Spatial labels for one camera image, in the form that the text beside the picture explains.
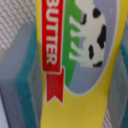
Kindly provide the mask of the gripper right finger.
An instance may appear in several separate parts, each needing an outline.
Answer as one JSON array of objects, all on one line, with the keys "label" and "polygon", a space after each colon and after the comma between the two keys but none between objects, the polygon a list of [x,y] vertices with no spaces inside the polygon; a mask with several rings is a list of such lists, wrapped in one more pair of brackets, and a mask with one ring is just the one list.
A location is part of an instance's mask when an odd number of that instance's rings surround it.
[{"label": "gripper right finger", "polygon": [[121,43],[111,80],[108,109],[112,128],[128,128],[128,49]]}]

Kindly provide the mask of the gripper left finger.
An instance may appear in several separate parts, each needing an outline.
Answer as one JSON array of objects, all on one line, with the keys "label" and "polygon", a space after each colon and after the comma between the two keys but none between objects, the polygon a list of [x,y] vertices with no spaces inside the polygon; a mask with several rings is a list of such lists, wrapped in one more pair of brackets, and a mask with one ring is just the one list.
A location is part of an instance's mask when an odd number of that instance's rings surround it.
[{"label": "gripper left finger", "polygon": [[40,127],[41,91],[36,25],[24,25],[0,65],[8,128]]}]

